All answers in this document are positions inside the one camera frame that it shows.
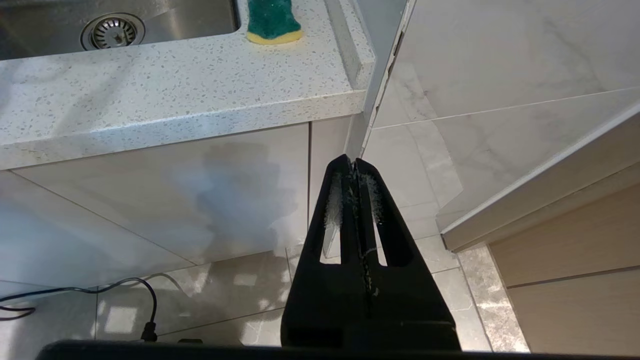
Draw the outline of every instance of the cabinet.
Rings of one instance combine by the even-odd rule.
[[[0,296],[191,264],[9,171],[0,172],[0,248]]]
[[[304,240],[308,141],[299,124],[14,172],[204,264]]]

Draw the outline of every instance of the stainless steel sink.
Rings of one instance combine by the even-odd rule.
[[[0,0],[0,60],[232,33],[234,0]]]

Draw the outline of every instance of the sponge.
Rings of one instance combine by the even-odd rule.
[[[291,12],[291,0],[249,0],[249,41],[277,45],[296,41],[302,34]]]

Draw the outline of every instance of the power cord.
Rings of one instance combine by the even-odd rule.
[[[100,294],[100,293],[104,293],[105,291],[109,291],[115,288],[116,286],[129,281],[137,281],[141,283],[142,285],[146,286],[149,292],[151,293],[151,297],[153,298],[153,301],[154,301],[154,306],[153,306],[153,309],[151,310],[151,319],[149,320],[149,322],[145,324],[145,329],[142,332],[142,336],[140,338],[144,341],[156,341],[158,339],[158,336],[156,335],[156,323],[154,322],[154,320],[156,319],[156,309],[157,309],[156,293],[154,292],[154,289],[151,287],[151,285],[149,285],[147,281],[140,279],[139,277],[129,277],[127,279],[120,280],[116,283],[113,283],[104,289],[99,289],[99,290],[89,290],[89,289],[82,289],[82,288],[55,288],[55,289],[46,289],[46,290],[40,290],[40,291],[32,291],[30,293],[23,293],[23,294],[11,295],[11,296],[0,298],[0,303],[9,301],[9,300],[20,299],[23,297],[34,296],[34,295],[57,293],[60,291],[79,291],[81,293],[87,293],[87,294]],[[0,310],[13,311],[13,312],[26,311],[26,313],[24,314],[20,314],[18,316],[14,316],[11,318],[0,318],[0,321],[10,321],[10,320],[16,320],[19,318],[24,318],[25,316],[29,316],[36,311],[36,308],[35,307],[0,306]]]

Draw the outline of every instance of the speckled white countertop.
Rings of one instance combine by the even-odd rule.
[[[0,61],[0,170],[359,113],[326,7],[297,0],[305,36],[235,33]]]

